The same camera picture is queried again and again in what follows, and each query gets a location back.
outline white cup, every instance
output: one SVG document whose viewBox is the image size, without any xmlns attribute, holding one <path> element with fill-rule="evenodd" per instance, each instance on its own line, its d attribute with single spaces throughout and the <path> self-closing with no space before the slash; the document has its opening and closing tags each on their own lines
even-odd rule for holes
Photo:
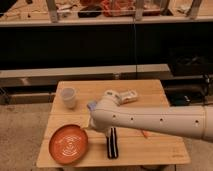
<svg viewBox="0 0 213 171">
<path fill-rule="evenodd" d="M 63 88 L 61 90 L 61 100 L 63 101 L 64 105 L 69 108 L 73 109 L 76 105 L 76 91 L 74 88 Z"/>
</svg>

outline red object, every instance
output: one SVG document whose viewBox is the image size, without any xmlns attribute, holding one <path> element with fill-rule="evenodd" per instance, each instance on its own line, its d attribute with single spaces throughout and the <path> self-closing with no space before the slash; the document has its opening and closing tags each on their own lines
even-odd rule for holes
<svg viewBox="0 0 213 171">
<path fill-rule="evenodd" d="M 70 164 L 81 158 L 87 151 L 88 137 L 78 125 L 65 125 L 51 137 L 49 152 L 60 164 Z"/>
</svg>

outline wooden tabletop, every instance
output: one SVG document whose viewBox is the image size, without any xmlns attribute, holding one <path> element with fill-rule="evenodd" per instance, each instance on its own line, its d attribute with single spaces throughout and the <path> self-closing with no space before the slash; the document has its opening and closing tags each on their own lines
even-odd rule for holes
<svg viewBox="0 0 213 171">
<path fill-rule="evenodd" d="M 59 92 L 65 87 L 74 87 L 77 91 L 77 106 L 74 110 L 67 109 L 59 97 Z M 38 156 L 38 167 L 63 167 L 57 164 L 49 154 L 48 144 L 51 136 L 58 128 L 66 124 L 87 126 L 89 119 L 87 103 L 91 100 L 99 100 L 104 91 L 108 89 L 119 92 L 136 90 L 139 100 L 125 104 L 125 106 L 169 106 L 158 80 L 60 82 Z M 117 128 L 119 158 L 110 160 L 107 158 L 104 135 L 92 130 L 86 132 L 89 137 L 89 149 L 82 159 L 71 164 L 73 167 L 186 164 L 190 162 L 181 137 L 148 132 L 148 138 L 145 138 L 140 130 Z"/>
</svg>

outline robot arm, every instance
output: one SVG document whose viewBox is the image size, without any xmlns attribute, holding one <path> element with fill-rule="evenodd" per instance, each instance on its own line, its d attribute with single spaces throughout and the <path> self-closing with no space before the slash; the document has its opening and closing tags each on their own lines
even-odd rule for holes
<svg viewBox="0 0 213 171">
<path fill-rule="evenodd" d="M 120 107 L 119 93 L 107 91 L 91 110 L 90 126 L 107 134 L 112 126 L 143 129 L 213 142 L 213 107 Z"/>
</svg>

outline floor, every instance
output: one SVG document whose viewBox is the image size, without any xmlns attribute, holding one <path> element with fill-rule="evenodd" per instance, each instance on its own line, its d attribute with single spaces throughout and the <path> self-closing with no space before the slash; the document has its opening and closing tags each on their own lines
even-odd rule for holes
<svg viewBox="0 0 213 171">
<path fill-rule="evenodd" d="M 51 106 L 51 102 L 0 105 L 0 171 L 56 170 L 36 167 Z M 212 171 L 213 144 L 191 139 L 184 139 L 184 141 L 191 157 L 191 163 L 176 167 L 171 165 L 164 171 Z M 136 166 L 77 170 L 144 171 L 145 169 Z"/>
</svg>

